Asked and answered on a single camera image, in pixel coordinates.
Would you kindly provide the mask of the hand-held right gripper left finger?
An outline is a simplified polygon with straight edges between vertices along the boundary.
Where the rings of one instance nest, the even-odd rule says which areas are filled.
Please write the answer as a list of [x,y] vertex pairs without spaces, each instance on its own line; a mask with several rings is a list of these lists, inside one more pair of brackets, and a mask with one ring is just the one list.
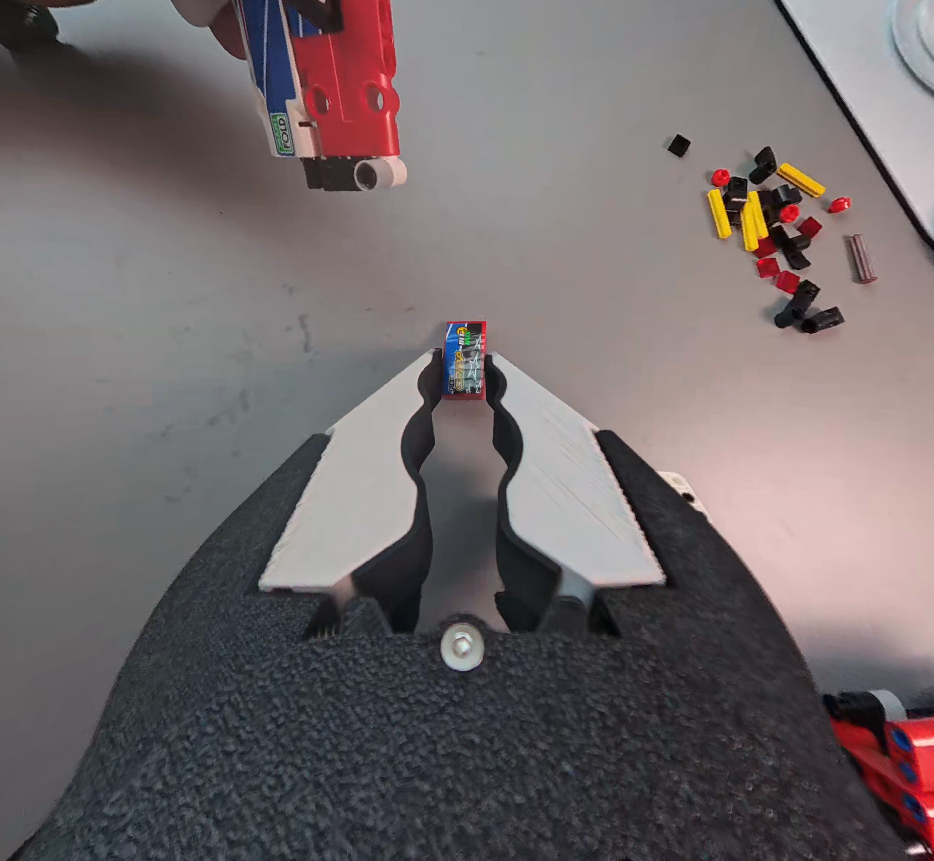
[[421,468],[434,447],[438,351],[417,357],[322,436],[323,451],[259,579],[265,593],[415,594],[431,565]]

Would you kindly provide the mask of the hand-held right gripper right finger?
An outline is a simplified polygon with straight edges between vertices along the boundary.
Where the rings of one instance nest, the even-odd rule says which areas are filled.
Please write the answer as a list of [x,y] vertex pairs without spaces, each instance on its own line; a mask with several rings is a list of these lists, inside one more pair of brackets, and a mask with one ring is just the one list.
[[658,587],[666,576],[599,442],[599,429],[494,352],[493,447],[505,464],[502,536],[561,588]]

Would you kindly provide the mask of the red and white toy panel assembly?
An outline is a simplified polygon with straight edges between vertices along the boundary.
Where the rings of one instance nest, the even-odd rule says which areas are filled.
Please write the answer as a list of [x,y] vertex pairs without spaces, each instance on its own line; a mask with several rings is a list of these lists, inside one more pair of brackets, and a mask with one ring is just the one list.
[[391,0],[341,0],[325,35],[282,0],[233,0],[275,157],[302,163],[312,190],[402,186]]

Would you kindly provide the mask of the red stickered toy slope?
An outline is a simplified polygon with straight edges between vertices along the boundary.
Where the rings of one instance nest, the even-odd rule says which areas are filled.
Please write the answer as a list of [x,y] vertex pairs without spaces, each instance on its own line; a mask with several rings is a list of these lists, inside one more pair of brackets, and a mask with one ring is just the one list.
[[443,345],[442,396],[456,400],[485,397],[485,320],[450,321]]

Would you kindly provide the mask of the white angled toy beam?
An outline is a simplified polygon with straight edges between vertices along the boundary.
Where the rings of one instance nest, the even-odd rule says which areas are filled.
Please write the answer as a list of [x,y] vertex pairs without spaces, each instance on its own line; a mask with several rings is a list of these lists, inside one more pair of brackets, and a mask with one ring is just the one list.
[[690,483],[677,472],[659,470],[658,476],[672,487],[691,507],[702,514],[710,523],[713,521],[700,497]]

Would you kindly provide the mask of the pile of small toy pieces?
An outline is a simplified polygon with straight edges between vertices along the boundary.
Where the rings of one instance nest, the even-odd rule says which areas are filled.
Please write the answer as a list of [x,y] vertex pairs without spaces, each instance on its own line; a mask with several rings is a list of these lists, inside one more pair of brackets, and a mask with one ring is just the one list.
[[755,279],[762,288],[762,323],[777,330],[817,334],[837,330],[845,313],[829,304],[828,283],[811,274],[813,246],[830,248],[829,219],[845,214],[847,196],[827,201],[825,187],[792,164],[778,164],[770,145],[732,167],[700,167],[672,179],[678,187],[665,192],[691,199],[691,241],[717,247],[715,274],[700,283],[711,298],[710,309],[726,311],[740,302],[738,293]]

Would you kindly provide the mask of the toy car model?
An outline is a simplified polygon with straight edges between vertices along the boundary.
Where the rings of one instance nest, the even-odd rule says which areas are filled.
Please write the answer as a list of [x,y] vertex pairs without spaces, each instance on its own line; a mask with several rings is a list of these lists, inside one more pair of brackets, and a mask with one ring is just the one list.
[[834,737],[911,859],[933,857],[933,706],[884,689],[823,694]]

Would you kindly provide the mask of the white book stand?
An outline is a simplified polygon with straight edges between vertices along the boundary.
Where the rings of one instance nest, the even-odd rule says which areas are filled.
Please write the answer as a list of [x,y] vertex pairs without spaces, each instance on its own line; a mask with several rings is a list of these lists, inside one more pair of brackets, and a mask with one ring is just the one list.
[[774,0],[933,246],[933,0]]

